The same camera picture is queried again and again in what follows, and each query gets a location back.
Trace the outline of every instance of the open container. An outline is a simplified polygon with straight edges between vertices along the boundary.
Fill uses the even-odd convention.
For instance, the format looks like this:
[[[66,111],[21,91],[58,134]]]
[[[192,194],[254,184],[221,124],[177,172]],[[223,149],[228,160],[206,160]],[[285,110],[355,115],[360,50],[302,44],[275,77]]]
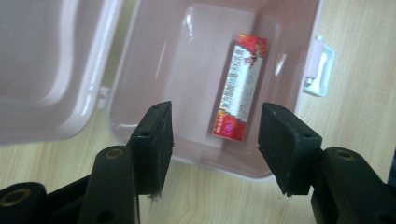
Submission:
[[[37,7],[32,15],[23,14],[27,6],[0,7],[5,13],[21,10],[25,22],[44,21],[35,23],[38,31],[21,20],[10,21],[16,23],[8,28],[21,40],[0,39],[2,61],[15,63],[0,66],[0,143],[66,138],[83,128],[94,108],[122,1],[28,5]],[[252,180],[272,176],[257,149],[261,105],[271,102],[298,112],[305,78],[318,72],[318,65],[310,64],[318,57],[313,47],[321,5],[320,0],[136,2],[107,108],[111,131],[126,143],[150,106],[172,101],[173,159]],[[0,31],[8,28],[0,26]],[[25,32],[32,32],[34,40]],[[268,39],[242,143],[211,134],[240,33]],[[20,66],[26,64],[19,63],[22,56],[26,66]]]

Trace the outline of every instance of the red and white packet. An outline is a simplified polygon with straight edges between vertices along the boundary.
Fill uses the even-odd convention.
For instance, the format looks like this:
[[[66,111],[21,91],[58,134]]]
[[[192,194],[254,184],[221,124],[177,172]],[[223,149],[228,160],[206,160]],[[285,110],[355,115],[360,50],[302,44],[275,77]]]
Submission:
[[[213,134],[243,141],[267,39],[239,35],[233,49]]]

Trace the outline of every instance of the light wood surface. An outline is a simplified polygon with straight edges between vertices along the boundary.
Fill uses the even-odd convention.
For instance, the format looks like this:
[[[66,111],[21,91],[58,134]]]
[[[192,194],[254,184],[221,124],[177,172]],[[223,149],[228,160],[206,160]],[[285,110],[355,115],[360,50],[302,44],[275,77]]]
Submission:
[[[112,60],[120,55],[120,34]],[[328,0],[318,34],[336,52],[332,78],[326,97],[303,96],[300,117],[324,148],[357,151],[386,181],[396,146],[396,1]],[[89,174],[95,154],[115,144],[106,112],[97,111],[69,140],[2,146],[0,189],[35,181],[54,191]],[[141,197],[141,216],[142,223],[315,223],[310,197],[287,198],[274,179],[252,183],[177,161],[161,199]]]

